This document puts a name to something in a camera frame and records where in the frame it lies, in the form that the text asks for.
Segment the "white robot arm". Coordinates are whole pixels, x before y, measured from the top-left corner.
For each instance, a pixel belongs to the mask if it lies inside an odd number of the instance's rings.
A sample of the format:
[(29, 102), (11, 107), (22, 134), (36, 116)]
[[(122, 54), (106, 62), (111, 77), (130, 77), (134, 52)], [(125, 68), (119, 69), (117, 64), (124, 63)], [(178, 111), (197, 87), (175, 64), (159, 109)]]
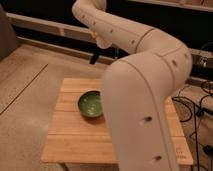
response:
[(179, 171), (165, 101), (189, 77), (189, 48), (168, 33), (106, 12), (106, 0), (76, 0), (72, 13), (101, 48), (128, 53), (105, 71), (101, 100), (120, 171)]

